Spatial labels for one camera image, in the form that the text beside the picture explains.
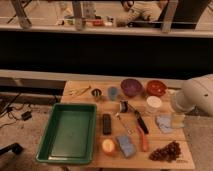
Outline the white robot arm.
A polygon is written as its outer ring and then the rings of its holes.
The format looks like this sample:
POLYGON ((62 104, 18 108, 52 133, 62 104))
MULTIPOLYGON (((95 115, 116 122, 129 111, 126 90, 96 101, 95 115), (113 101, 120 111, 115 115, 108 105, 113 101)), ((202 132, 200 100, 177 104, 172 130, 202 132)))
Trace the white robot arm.
POLYGON ((198 107, 213 116, 213 74, 185 80, 171 95, 170 104, 176 112, 191 112, 198 107))

